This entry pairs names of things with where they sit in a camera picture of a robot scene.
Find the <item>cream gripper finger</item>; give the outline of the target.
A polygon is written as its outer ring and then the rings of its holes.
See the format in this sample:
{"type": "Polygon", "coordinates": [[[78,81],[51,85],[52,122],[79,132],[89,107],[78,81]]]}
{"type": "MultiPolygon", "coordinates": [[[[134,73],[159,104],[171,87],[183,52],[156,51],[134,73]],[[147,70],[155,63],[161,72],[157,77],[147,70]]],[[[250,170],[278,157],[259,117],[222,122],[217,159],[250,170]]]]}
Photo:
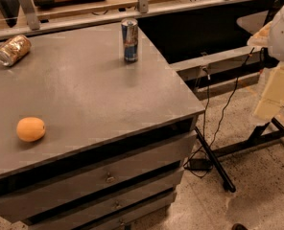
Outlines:
{"type": "Polygon", "coordinates": [[[252,116],[259,122],[269,122],[284,107],[284,62],[264,69],[258,87],[258,101],[252,116]]]}

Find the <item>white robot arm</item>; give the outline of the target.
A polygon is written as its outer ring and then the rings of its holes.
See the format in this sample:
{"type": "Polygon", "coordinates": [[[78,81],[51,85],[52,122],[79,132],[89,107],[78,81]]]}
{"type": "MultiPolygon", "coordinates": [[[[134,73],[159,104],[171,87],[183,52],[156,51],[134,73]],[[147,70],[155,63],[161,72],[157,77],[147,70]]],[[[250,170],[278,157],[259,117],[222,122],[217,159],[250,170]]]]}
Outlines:
{"type": "Polygon", "coordinates": [[[260,122],[269,122],[284,106],[284,6],[248,40],[249,46],[264,47],[278,64],[261,80],[262,93],[252,113],[260,122]]]}

